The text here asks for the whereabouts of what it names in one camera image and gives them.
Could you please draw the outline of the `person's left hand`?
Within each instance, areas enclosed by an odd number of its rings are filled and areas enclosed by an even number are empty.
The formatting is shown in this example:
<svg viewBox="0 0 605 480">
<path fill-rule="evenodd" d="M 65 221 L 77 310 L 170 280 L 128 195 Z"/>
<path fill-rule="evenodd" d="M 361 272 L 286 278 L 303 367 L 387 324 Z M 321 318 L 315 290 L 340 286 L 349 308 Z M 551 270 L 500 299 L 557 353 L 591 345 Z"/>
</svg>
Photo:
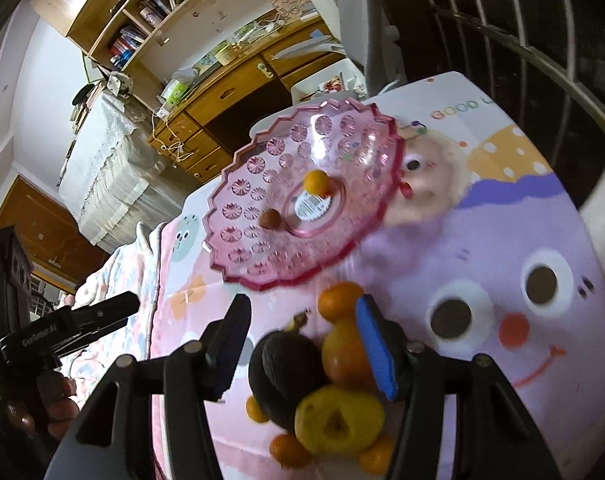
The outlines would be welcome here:
<svg viewBox="0 0 605 480">
<path fill-rule="evenodd" d="M 10 381 L 11 395 L 3 401 L 3 415 L 8 423 L 24 434 L 29 440 L 43 436 L 42 427 L 29 411 L 27 399 L 36 402 L 38 414 L 45 414 L 45 433 L 56 441 L 65 437 L 70 424 L 80 410 L 74 400 L 77 393 L 76 382 L 58 370 L 42 373 L 18 370 Z"/>
</svg>

